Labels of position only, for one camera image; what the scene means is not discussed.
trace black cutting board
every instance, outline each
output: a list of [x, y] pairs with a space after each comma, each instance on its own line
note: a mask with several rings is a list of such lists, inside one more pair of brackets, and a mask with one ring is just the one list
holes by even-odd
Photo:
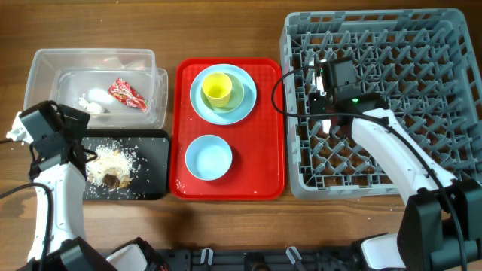
[[166, 193], [169, 170], [169, 135], [161, 129], [122, 130], [90, 129], [82, 145], [95, 151], [98, 145], [117, 148], [135, 148], [141, 166], [131, 174], [132, 181], [125, 188], [109, 190], [86, 181], [84, 199], [160, 199]]

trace wooden surface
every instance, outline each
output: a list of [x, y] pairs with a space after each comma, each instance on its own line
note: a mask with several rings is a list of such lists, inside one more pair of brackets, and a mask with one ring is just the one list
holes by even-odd
[[[54, 0], [0, 3], [0, 134], [23, 107], [32, 58], [40, 48], [150, 48], [169, 74], [193, 56], [267, 56], [279, 61], [279, 36], [293, 11], [381, 8], [461, 9], [477, 55], [482, 53], [482, 2], [477, 1], [165, 1], [128, 3]], [[172, 102], [166, 130], [171, 130]], [[27, 181], [28, 148], [0, 145], [0, 193]], [[0, 201], [0, 270], [26, 262], [35, 229], [33, 190]], [[301, 201], [286, 188], [272, 202], [183, 202], [169, 195], [153, 202], [85, 202], [85, 229], [97, 249], [112, 249], [137, 236], [155, 248], [285, 248], [348, 245], [372, 234], [396, 232], [404, 207], [399, 196]], [[482, 269], [480, 264], [472, 269]]]

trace plastic crate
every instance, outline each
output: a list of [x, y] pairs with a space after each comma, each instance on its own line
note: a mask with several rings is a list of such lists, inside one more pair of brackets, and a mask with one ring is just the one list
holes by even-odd
[[[482, 181], [482, 96], [467, 24], [457, 9], [323, 11], [286, 17], [283, 73], [314, 57], [351, 56], [363, 93], [380, 93], [421, 147], [461, 180]], [[308, 114], [313, 71], [284, 80], [286, 110]], [[336, 199], [398, 191], [370, 154], [334, 128], [288, 118], [291, 191]]]

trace light blue bowl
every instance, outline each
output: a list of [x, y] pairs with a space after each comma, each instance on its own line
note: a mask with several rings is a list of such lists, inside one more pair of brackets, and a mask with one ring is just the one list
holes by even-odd
[[223, 176], [231, 162], [231, 147], [217, 135], [202, 135], [194, 139], [186, 150], [189, 172], [203, 181], [213, 181]]

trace red packet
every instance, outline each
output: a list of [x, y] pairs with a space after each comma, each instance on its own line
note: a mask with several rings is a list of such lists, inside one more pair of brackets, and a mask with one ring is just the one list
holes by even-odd
[[120, 78], [109, 87], [108, 93], [116, 98], [117, 101], [129, 107], [139, 108], [143, 112], [148, 110], [148, 101], [140, 96], [126, 81]]

